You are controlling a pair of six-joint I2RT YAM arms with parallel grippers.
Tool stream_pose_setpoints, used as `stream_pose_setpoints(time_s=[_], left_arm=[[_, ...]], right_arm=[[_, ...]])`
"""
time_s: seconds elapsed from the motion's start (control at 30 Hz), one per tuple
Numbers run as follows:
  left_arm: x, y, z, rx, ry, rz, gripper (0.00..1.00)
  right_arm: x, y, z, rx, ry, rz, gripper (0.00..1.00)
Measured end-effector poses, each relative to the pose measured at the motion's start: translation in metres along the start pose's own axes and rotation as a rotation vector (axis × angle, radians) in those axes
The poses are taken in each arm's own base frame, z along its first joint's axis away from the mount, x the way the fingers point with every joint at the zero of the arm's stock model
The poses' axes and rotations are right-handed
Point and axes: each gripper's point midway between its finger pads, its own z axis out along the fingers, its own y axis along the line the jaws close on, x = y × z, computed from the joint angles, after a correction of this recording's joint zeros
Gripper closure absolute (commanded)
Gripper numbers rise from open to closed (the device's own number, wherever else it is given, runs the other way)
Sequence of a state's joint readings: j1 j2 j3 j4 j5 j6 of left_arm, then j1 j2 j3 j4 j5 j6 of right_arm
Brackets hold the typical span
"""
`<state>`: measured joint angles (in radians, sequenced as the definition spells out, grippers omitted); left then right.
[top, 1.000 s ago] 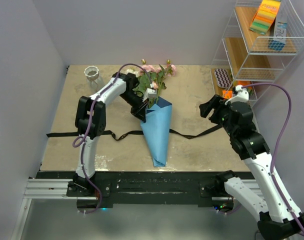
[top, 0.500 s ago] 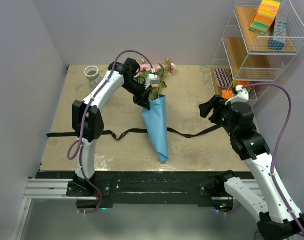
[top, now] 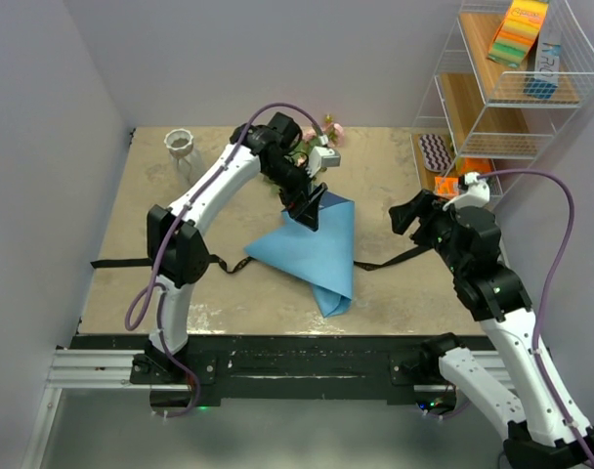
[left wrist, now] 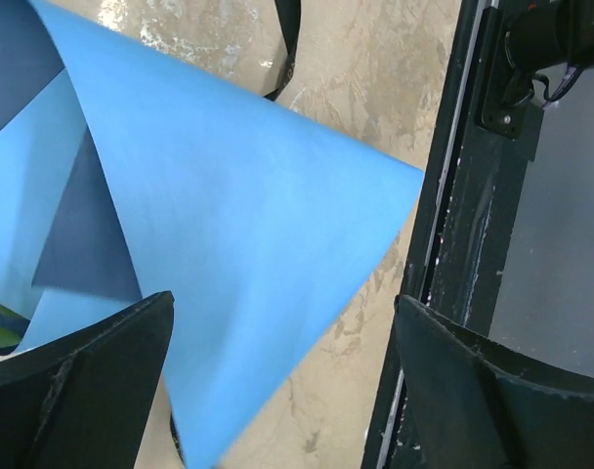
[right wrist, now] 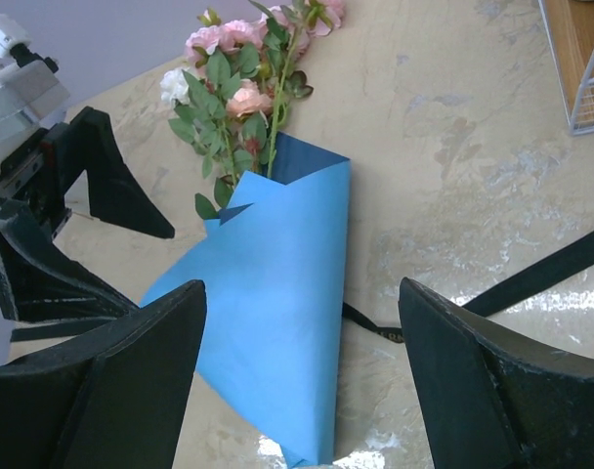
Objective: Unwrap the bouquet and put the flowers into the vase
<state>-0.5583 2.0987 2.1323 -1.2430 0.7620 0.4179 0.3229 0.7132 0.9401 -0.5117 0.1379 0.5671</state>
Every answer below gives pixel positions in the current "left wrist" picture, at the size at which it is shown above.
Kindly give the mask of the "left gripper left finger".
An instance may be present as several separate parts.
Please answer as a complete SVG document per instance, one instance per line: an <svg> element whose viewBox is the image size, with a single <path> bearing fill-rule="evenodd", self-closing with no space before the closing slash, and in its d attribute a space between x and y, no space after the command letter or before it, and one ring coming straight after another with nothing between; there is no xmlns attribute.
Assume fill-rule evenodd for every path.
<svg viewBox="0 0 594 469"><path fill-rule="evenodd" d="M0 362L0 468L134 466L169 347L171 292Z"/></svg>

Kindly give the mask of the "black ribbon gold lettering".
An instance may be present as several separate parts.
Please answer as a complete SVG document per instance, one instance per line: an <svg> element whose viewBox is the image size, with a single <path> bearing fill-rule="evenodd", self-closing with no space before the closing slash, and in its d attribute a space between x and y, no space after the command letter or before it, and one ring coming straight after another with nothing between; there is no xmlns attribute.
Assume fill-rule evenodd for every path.
<svg viewBox="0 0 594 469"><path fill-rule="evenodd" d="M286 88L294 75L298 40L301 28L302 1L301 0L275 0L276 13L281 35L286 48L286 59L279 72L276 87L265 99L274 102Z"/></svg>

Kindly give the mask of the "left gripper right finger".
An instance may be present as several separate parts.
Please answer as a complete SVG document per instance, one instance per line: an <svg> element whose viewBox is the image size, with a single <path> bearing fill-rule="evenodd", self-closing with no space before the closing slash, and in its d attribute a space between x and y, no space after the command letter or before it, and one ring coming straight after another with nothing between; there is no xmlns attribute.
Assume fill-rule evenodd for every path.
<svg viewBox="0 0 594 469"><path fill-rule="evenodd" d="M430 468L594 468L594 378L532 359L402 296L396 334Z"/></svg>

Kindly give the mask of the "pink white flower bouquet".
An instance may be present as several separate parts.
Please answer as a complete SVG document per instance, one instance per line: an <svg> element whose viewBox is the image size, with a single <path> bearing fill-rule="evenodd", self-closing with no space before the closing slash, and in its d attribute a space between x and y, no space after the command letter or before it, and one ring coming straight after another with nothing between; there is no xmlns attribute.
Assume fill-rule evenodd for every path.
<svg viewBox="0 0 594 469"><path fill-rule="evenodd" d="M0 356L16 350L28 326L28 319L0 304Z"/></svg>

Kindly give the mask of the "blue wrapping paper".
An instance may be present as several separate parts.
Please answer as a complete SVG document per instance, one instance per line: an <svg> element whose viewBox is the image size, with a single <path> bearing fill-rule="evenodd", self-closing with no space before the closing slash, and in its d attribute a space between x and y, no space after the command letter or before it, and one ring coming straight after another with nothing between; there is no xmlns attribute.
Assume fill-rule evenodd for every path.
<svg viewBox="0 0 594 469"><path fill-rule="evenodd" d="M47 1L0 1L0 307L27 352L160 291L209 468L378 266L422 172Z"/></svg>

